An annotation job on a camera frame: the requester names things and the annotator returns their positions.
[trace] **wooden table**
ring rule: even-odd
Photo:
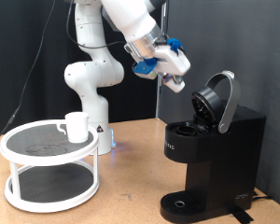
[[[90,200],[67,211],[34,214],[12,207],[4,196],[9,163],[0,154],[0,223],[168,223],[160,215],[160,200],[167,193],[184,189],[187,165],[164,156],[166,124],[145,119],[110,126],[117,146],[99,158],[100,188]],[[280,224],[280,205],[273,200],[255,201],[247,213],[255,219],[252,223]],[[239,224],[232,216],[201,223]]]

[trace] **black coffee maker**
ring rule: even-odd
[[[214,92],[223,78],[231,84],[227,102]],[[192,94],[193,120],[167,125],[164,153],[188,168],[186,189],[161,199],[166,220],[193,223],[227,214],[240,217],[251,207],[266,118],[238,106],[240,95],[234,74],[223,71]]]

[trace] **blue light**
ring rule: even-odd
[[[112,132],[112,148],[116,146],[116,143],[114,142],[114,129],[111,129]]]

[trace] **white mug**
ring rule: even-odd
[[[56,123],[57,130],[66,134],[60,125],[66,124],[67,139],[70,143],[83,143],[88,140],[88,114],[85,112],[72,112],[65,115],[65,120]]]

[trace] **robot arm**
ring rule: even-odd
[[[105,46],[102,5],[110,20],[124,34],[125,49],[135,59],[133,71],[140,77],[163,77],[163,83],[179,92],[185,86],[181,76],[189,70],[189,61],[179,49],[178,41],[167,41],[147,10],[154,10],[164,0],[65,0],[76,3],[75,24],[80,49],[92,61],[69,64],[64,79],[80,97],[82,110],[89,115],[89,125],[97,129],[99,154],[114,146],[113,131],[108,126],[108,102],[97,94],[98,87],[119,84],[123,80],[122,65]]]
[[[175,92],[184,87],[181,76],[190,68],[183,47],[175,39],[167,39],[148,10],[163,1],[102,0],[105,11],[115,26],[123,33],[127,52],[136,61],[133,71],[140,77],[163,77],[163,84]]]

